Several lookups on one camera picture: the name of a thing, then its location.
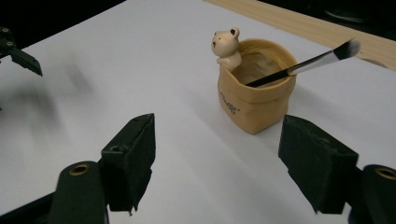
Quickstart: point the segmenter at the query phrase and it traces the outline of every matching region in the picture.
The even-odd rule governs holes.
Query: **ceramic cup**
[[[219,69],[219,102],[230,119],[255,134],[279,122],[288,112],[296,77],[286,77],[258,88],[245,84],[297,64],[282,46],[264,39],[239,43],[242,63],[233,71]]]

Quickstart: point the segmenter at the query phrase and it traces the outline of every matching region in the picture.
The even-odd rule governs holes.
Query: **wooden strip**
[[[396,71],[396,41],[257,0],[205,0],[205,2],[224,7],[332,49],[348,39],[355,38],[361,42],[361,52],[356,57]]]

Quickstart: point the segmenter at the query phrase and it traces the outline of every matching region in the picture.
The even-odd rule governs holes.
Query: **sack-shaped container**
[[[296,77],[286,77],[258,88],[245,84],[297,64],[277,43],[246,39],[239,43],[242,63],[232,72],[220,66],[218,92],[221,107],[247,133],[255,134],[279,122],[288,112]]]

